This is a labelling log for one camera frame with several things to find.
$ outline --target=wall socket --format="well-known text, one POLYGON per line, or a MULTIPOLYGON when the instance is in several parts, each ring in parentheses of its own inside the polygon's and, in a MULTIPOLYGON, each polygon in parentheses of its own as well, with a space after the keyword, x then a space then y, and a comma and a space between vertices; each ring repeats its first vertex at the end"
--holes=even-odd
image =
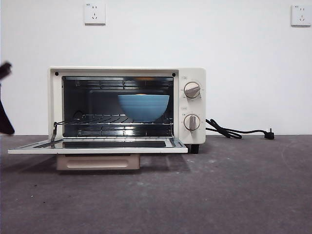
POLYGON ((312 6, 293 5, 292 21, 293 27, 310 27, 312 23, 312 6))
POLYGON ((105 2, 90 0, 84 4, 85 25, 106 25, 105 2))

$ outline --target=oven door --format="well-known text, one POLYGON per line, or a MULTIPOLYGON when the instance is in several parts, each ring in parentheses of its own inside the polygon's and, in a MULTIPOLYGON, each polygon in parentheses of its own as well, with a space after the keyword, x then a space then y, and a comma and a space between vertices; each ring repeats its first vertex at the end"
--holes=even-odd
POLYGON ((64 138, 39 141, 8 150, 9 154, 187 153, 177 138, 64 138))

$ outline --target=black power cord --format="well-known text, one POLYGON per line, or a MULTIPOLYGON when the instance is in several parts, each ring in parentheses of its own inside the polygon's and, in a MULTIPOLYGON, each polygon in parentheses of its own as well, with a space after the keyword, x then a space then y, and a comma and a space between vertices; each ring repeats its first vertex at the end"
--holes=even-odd
POLYGON ((223 136, 225 136, 227 138, 233 137, 233 138, 236 138, 236 139, 242 139, 242 135, 240 135, 238 133, 243 133, 243 134, 264 133, 264 138, 269 139, 269 140, 273 140, 274 139, 274 133, 272 132, 272 128, 270 128, 269 132, 266 132, 266 131, 263 131, 263 130, 239 131, 239 130, 234 130, 234 129, 229 129, 229 128, 222 128, 213 119, 211 119, 211 120, 207 120, 206 119, 206 122, 215 128, 215 129, 206 128, 206 130, 218 132, 218 133, 222 134, 223 136))

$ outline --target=control panel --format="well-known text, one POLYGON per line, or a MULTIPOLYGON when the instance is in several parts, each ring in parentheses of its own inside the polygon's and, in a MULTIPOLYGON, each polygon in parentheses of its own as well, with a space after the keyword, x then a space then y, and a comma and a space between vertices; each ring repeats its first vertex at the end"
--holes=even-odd
POLYGON ((206 71, 179 70, 179 139, 184 144, 206 140, 206 71))

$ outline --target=timer knob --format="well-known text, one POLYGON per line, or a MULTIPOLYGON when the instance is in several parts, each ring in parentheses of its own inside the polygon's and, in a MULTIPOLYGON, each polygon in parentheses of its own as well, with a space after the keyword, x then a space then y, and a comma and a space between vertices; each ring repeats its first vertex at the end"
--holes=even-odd
POLYGON ((184 119, 184 126, 190 131, 196 130, 199 128, 199 125, 200 119, 196 115, 188 115, 184 119))
POLYGON ((195 98, 200 93, 200 86, 195 82, 187 83, 184 87, 184 93, 188 98, 195 98))

